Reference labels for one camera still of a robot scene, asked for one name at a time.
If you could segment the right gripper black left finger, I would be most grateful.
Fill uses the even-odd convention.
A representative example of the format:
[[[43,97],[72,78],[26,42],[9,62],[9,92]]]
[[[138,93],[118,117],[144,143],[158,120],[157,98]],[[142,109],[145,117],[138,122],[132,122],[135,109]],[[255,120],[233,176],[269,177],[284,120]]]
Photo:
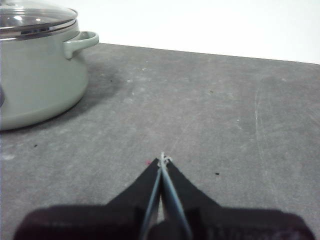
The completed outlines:
[[[28,213],[16,240],[137,240],[158,179],[154,159],[141,175],[107,204],[54,205]]]

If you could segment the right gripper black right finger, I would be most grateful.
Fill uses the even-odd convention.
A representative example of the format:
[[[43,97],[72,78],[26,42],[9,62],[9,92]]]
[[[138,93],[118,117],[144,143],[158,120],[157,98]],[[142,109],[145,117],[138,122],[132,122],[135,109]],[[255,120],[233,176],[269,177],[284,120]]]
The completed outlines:
[[[166,213],[190,240],[313,240],[298,215],[278,209],[225,207],[193,185],[160,155]]]

